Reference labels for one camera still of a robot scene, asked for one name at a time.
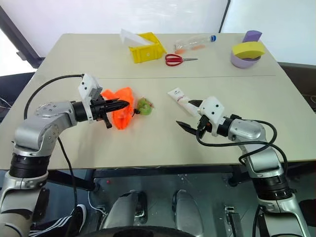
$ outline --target scissors blade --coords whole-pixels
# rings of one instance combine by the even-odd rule
[[[192,61],[192,60],[197,60],[198,58],[184,58],[183,61]]]

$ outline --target yellow plastic crate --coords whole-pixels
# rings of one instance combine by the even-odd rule
[[[134,63],[142,63],[154,59],[159,59],[162,57],[164,53],[166,53],[166,50],[163,48],[163,46],[161,45],[157,37],[154,35],[154,33],[148,32],[139,34],[139,36],[151,42],[154,42],[154,44],[135,48],[130,47],[129,50],[133,54]]]

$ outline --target table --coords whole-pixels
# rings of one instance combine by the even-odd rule
[[[74,169],[237,164],[241,154],[238,147],[203,147],[177,125],[175,121],[180,120],[195,126],[198,119],[167,95],[176,87],[191,99],[216,96],[227,115],[272,123],[278,130],[275,144],[289,161],[316,159],[315,114],[268,50],[249,69],[230,63],[231,48],[242,41],[243,35],[217,34],[217,41],[210,47],[185,54],[198,60],[168,67],[163,59],[134,64],[119,35],[64,34],[0,125],[0,169],[10,167],[11,140],[32,92],[54,77],[81,73],[98,77],[104,89],[115,91],[130,86],[136,97],[150,99],[155,109],[150,116],[136,116],[126,130],[107,130],[103,122],[81,122],[64,131],[60,137]],[[167,52],[173,51],[176,40],[190,36],[157,34]],[[79,83],[79,79],[72,78],[47,86],[34,98],[29,114],[50,101],[80,100]],[[267,138],[271,135],[267,129]],[[210,135],[204,140],[228,142],[227,138]],[[68,168],[59,144],[48,168]]]

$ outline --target yellow sponge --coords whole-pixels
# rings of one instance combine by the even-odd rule
[[[265,48],[261,42],[251,41],[236,44],[233,46],[233,54],[241,59],[257,58],[265,53]]]

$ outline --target plastic bottle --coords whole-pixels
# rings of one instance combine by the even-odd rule
[[[178,40],[174,44],[175,53],[182,54],[187,50],[196,50],[205,48],[211,42],[216,41],[216,36],[194,36],[185,40]]]

